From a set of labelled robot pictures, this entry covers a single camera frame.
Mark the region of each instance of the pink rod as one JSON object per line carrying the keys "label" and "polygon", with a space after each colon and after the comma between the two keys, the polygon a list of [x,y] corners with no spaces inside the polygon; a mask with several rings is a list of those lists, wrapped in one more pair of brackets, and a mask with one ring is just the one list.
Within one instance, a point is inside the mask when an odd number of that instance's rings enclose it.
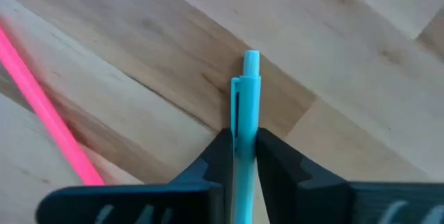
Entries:
{"label": "pink rod", "polygon": [[68,127],[60,118],[19,54],[0,28],[0,61],[18,88],[42,120],[73,170],[85,185],[104,185],[88,157],[77,144]]}

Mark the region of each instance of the wooden floor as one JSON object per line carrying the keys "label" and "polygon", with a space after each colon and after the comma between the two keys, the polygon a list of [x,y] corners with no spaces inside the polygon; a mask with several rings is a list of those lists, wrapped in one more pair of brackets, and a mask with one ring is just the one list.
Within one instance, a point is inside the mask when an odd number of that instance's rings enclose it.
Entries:
{"label": "wooden floor", "polygon": [[[108,184],[168,182],[228,126],[245,49],[261,126],[350,180],[443,181],[444,0],[0,0],[0,24]],[[0,67],[0,223],[80,184]],[[257,187],[255,223],[266,223]]]}

